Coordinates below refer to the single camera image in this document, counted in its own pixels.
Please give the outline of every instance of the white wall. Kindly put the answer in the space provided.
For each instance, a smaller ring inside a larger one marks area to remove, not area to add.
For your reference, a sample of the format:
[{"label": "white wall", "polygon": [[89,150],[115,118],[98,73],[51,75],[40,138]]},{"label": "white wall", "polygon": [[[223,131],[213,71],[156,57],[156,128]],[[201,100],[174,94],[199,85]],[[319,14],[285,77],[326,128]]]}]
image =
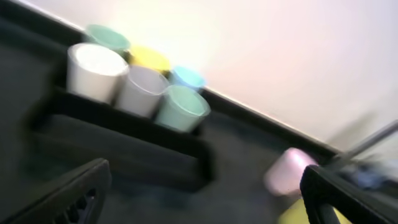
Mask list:
[{"label": "white wall", "polygon": [[23,0],[101,23],[341,150],[398,118],[396,0]]}]

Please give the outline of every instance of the teal cup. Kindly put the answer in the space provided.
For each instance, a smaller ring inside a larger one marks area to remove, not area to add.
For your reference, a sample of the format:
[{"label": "teal cup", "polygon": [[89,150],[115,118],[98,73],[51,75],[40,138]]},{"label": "teal cup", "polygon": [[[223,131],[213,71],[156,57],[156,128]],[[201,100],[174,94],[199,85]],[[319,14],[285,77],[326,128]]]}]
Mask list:
[{"label": "teal cup", "polygon": [[200,91],[205,86],[206,80],[196,71],[177,66],[172,69],[170,83]]},{"label": "teal cup", "polygon": [[130,41],[122,34],[101,25],[88,25],[84,41],[107,47],[123,56],[130,49]]},{"label": "teal cup", "polygon": [[172,85],[155,122],[178,132],[190,132],[209,112],[209,104],[195,90]]}]

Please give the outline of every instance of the mint green cup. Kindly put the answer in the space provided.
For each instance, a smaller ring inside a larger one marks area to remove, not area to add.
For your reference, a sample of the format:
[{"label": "mint green cup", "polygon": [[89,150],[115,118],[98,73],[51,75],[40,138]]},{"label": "mint green cup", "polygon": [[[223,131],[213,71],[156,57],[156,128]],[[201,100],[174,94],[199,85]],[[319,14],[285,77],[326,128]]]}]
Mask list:
[{"label": "mint green cup", "polygon": [[109,27],[96,24],[87,26],[83,40],[107,47],[121,56],[130,49],[130,41],[125,36]]},{"label": "mint green cup", "polygon": [[179,132],[192,131],[210,113],[209,104],[195,90],[172,85],[168,87],[156,123]]}]

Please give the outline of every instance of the yellow object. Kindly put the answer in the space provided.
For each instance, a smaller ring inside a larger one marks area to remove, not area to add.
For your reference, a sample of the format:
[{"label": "yellow object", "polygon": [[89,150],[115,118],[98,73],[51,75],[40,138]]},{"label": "yellow object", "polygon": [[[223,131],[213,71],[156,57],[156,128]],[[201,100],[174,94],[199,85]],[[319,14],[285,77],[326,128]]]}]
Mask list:
[{"label": "yellow object", "polygon": [[161,53],[148,47],[137,46],[131,49],[130,64],[151,68],[160,73],[167,73],[171,69],[169,60]]},{"label": "yellow object", "polygon": [[[341,224],[351,224],[337,209],[335,212]],[[279,217],[279,224],[310,224],[303,199],[296,201]]]}]

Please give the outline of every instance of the plastic cup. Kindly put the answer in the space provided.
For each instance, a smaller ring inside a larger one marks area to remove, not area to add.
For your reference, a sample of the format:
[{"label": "plastic cup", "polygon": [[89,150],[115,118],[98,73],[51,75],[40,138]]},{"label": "plastic cup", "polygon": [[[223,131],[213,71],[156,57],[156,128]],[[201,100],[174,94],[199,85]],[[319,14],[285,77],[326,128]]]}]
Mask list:
[{"label": "plastic cup", "polygon": [[300,181],[306,166],[309,165],[317,163],[300,149],[290,148],[265,174],[265,185],[274,195],[300,192]]},{"label": "plastic cup", "polygon": [[130,48],[130,41],[109,27],[92,24],[87,26],[85,32],[85,42],[102,45],[121,56]]},{"label": "plastic cup", "polygon": [[96,44],[68,49],[67,90],[92,100],[110,103],[128,64],[117,53]]},{"label": "plastic cup", "polygon": [[178,66],[172,70],[170,84],[182,85],[200,91],[205,86],[206,81],[198,72]]},{"label": "plastic cup", "polygon": [[149,118],[160,98],[166,92],[169,81],[155,70],[131,65],[130,72],[116,102],[118,109]]},{"label": "plastic cup", "polygon": [[156,123],[180,132],[190,132],[209,114],[210,107],[199,93],[173,85],[167,89],[165,101]]},{"label": "plastic cup", "polygon": [[170,69],[170,61],[161,53],[148,47],[137,46],[131,49],[133,57],[130,64],[139,65],[167,74]]}]

